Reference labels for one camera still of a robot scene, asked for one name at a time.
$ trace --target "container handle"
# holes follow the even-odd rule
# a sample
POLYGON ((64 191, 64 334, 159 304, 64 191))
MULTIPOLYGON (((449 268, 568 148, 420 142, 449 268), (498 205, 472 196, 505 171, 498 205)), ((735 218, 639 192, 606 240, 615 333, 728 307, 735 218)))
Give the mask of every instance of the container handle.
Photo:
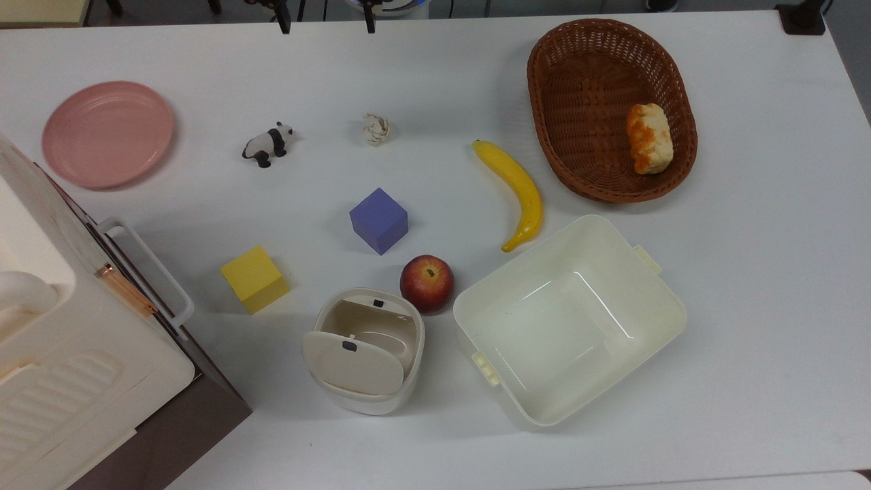
POLYGON ((641 260, 645 261, 647 265, 650 266, 650 268, 653 270, 653 274, 656 274, 658 276, 659 273, 662 272, 662 268, 659 267, 659 264, 657 264, 656 261, 653 260, 653 257, 651 257, 646 250, 641 248, 641 245, 636 245, 633 250, 635 250, 635 253, 638 254, 639 257, 641 257, 641 260))
POLYGON ((182 300, 185 302, 185 308, 182 309, 181 312, 178 313, 178 315, 173 315, 163 307, 160 301, 155 301, 154 298, 150 298, 152 300, 152 303, 154 303, 158 310, 160 310, 160 312, 163 313, 163 315, 166 317, 166 321, 169 322, 170 326, 172 326, 172 329, 175 330, 175 333, 182 339, 187 339, 187 335, 185 335, 180 327, 182 323, 190 320, 191 316, 193 315, 193 300, 189 295, 187 295, 185 290, 181 288, 179 282, 176 281, 174 277, 172 277, 172 274, 170 274, 169 271, 166 270, 166 267, 164 267, 163 263, 160 262, 158 257, 151 251, 151 249, 148 248, 148 245, 145 245, 145 242, 142 240, 141 237, 139 237, 139 234, 136 233, 136 230, 134 230, 129 223, 122 220, 121 218, 112 217, 97 225, 97 231, 101 235, 107 235, 109 231, 113 230, 114 228, 123 228, 124 231, 126 231, 128 234, 130 234, 130 236, 133 237, 133 240, 139 245, 142 251, 145 252, 145 256, 148 257, 151 262, 153 262, 154 266, 158 268, 160 273, 164 275, 165 279, 170 283, 172 288, 175 289, 175 291, 179 294, 179 296, 181 296, 182 300))
POLYGON ((496 370, 493 369, 493 364, 490 364, 490 361, 487 359, 487 356, 484 356, 483 352, 476 352, 472 355, 472 361, 474 361, 475 365, 478 366, 478 369, 481 370, 481 374, 487 378, 490 386, 499 386, 499 384, 502 383, 502 378, 500 378, 496 373, 496 370))

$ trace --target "yellow block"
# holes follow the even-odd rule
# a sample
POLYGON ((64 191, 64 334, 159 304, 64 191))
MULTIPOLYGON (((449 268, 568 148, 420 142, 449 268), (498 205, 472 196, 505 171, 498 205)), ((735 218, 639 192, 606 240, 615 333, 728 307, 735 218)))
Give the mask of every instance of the yellow block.
POLYGON ((262 245, 225 264, 220 272, 252 315, 290 290, 262 245))

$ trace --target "white plastic container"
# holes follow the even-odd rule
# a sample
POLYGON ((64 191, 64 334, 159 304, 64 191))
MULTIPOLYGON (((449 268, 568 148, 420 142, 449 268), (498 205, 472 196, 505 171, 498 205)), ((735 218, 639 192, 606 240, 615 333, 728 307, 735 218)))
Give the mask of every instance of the white plastic container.
POLYGON ((405 299, 347 289, 321 309, 302 339, 302 356, 338 406, 385 415, 414 390, 424 338, 421 314, 405 299))
POLYGON ((457 297, 460 347, 519 428, 555 425, 684 329, 658 272, 609 221, 584 216, 457 297))
POLYGON ((3 135, 0 209, 0 488, 67 488, 194 367, 98 277, 110 257, 3 135))

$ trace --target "apple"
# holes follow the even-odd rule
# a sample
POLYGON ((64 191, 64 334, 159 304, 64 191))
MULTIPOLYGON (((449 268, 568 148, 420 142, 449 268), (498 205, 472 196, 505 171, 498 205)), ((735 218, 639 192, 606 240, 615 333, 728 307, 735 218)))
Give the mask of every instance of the apple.
POLYGON ((405 265, 399 277, 399 290, 421 315, 436 313, 454 295, 454 273, 442 259, 420 255, 405 265))

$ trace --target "toy panda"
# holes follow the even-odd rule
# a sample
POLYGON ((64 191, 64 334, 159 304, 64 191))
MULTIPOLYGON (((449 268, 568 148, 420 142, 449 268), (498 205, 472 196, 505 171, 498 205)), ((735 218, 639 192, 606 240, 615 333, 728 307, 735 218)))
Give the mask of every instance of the toy panda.
POLYGON ((290 140, 290 135, 294 134, 294 130, 290 126, 282 125, 281 121, 275 125, 277 127, 249 140, 242 150, 242 158, 255 159, 260 168, 269 168, 272 165, 269 161, 270 155, 277 157, 286 155, 285 145, 290 140))

